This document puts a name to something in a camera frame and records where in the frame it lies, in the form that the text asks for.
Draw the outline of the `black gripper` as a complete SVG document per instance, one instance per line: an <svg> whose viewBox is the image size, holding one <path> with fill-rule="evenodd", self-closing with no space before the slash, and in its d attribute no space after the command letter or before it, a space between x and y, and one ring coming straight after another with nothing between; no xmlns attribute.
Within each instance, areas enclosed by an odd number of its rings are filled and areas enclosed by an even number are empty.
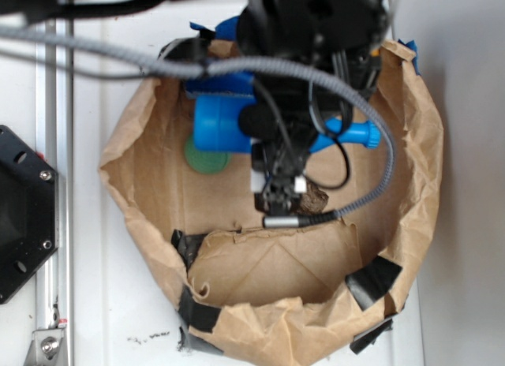
<svg viewBox="0 0 505 366"><path fill-rule="evenodd" d="M319 190L337 191L350 180L350 160L342 137L350 131L354 107L383 135L385 122L355 91L347 77L343 52L331 56L332 73L299 62L269 56L245 56L241 69L254 73L253 91L259 100L241 111L239 123L258 141L252 146L252 168L264 174L255 195L264 226L314 226L357 210L381 196L385 181L359 199L333 211L302 214L297 177ZM345 175L333 185L313 179L306 170L310 151L320 136L329 138L342 154Z"/></svg>

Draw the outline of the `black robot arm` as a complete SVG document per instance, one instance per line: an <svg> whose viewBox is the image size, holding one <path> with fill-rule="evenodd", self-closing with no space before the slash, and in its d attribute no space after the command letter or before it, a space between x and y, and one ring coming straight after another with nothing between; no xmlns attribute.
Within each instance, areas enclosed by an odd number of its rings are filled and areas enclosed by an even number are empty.
<svg viewBox="0 0 505 366"><path fill-rule="evenodd" d="M119 46L44 34L34 23L88 20L143 12L184 0L1 0L23 28L2 26L3 39L99 54L141 68L145 77L174 77L196 97L193 142L202 151L248 153L261 185L256 209L266 228L330 222L380 196L391 181L395 145L370 106L387 30L383 0L248 0L241 14L194 38L170 43L157 58ZM316 151L346 143L387 145L380 183L332 211L303 215L299 181Z"/></svg>

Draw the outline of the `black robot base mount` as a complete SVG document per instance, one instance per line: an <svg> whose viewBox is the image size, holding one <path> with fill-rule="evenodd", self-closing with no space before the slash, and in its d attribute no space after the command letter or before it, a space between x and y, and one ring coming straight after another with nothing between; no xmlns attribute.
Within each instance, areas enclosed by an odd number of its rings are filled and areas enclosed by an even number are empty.
<svg viewBox="0 0 505 366"><path fill-rule="evenodd" d="M56 250L56 181L51 168L1 126L1 303L8 303Z"/></svg>

